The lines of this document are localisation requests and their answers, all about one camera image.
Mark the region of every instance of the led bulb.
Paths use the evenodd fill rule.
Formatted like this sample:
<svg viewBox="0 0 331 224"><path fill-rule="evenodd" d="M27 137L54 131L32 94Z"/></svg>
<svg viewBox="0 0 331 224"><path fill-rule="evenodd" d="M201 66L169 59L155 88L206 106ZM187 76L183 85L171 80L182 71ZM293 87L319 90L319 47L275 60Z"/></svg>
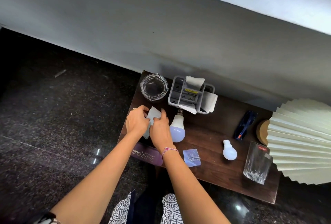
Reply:
<svg viewBox="0 0 331 224"><path fill-rule="evenodd" d="M173 142L180 142L185 137L183 110L179 109L170 125L170 133Z"/></svg>
<svg viewBox="0 0 331 224"><path fill-rule="evenodd" d="M224 150L223 155L228 160L234 160L237 158L237 151L232 147L229 140L223 140Z"/></svg>

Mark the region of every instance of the dark speckled floor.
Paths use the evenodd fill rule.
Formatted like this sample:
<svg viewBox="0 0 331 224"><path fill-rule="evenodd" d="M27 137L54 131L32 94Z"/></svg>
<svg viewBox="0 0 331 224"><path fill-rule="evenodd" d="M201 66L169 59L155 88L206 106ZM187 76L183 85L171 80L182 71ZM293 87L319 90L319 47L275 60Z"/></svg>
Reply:
<svg viewBox="0 0 331 224"><path fill-rule="evenodd" d="M0 223L19 223L50 209L113 149L140 74L9 30L0 44ZM143 192L147 175L129 160L102 223L131 189ZM233 224L331 223L330 184L282 177L275 205L202 185Z"/></svg>

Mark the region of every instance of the wooden table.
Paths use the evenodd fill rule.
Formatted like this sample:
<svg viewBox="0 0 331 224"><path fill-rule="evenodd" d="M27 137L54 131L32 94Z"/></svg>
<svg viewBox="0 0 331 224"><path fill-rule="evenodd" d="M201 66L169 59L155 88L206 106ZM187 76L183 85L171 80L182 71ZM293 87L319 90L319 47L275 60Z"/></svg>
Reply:
<svg viewBox="0 0 331 224"><path fill-rule="evenodd" d="M150 73L143 71L139 83L148 74ZM167 79L167 81L170 88L172 80ZM168 105L167 99L162 100L158 104L150 103L142 95L140 85L138 84L129 111L142 104L148 108L154 106L158 110L164 108L169 122L172 122L177 112L177 108ZM243 141L235 140L233 138L234 130L247 110L258 113L258 117L248 129L245 139ZM272 164L264 185L253 182L243 175L250 141L259 142L255 133L256 126L260 121L269 119L271 116L271 111L218 96L213 113L193 115L192 113L184 112L186 135L183 141L174 144L182 157L183 150L193 148L198 150L201 166L191 168L196 178L274 204L281 174L275 164ZM124 124L118 142L125 135L126 127ZM222 154L223 140L225 139L230 140L238 153L237 159L233 161L226 160ZM141 138L140 142L153 146L150 138L147 140Z"/></svg>

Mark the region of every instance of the gray plastic caddy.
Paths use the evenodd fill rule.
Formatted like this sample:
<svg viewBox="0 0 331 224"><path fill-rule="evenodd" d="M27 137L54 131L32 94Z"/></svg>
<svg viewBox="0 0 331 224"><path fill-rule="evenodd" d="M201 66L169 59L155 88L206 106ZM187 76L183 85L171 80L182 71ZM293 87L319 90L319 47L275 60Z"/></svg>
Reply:
<svg viewBox="0 0 331 224"><path fill-rule="evenodd" d="M175 76L169 93L168 104L180 108L178 106L180 102L185 102L193 104L197 113L208 114L201 108L204 91L215 93L215 87L211 84L203 83L198 91L185 82L185 77Z"/></svg>

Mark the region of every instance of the bracelet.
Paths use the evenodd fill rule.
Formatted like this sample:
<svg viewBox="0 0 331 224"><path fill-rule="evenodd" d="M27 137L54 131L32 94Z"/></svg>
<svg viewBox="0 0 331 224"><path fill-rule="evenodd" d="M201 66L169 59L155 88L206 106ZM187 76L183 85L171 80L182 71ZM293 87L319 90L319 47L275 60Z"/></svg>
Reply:
<svg viewBox="0 0 331 224"><path fill-rule="evenodd" d="M165 154L165 152L169 151L169 150L176 150L179 153L179 151L176 148L165 147L163 153L161 154L161 158L163 158L163 155Z"/></svg>

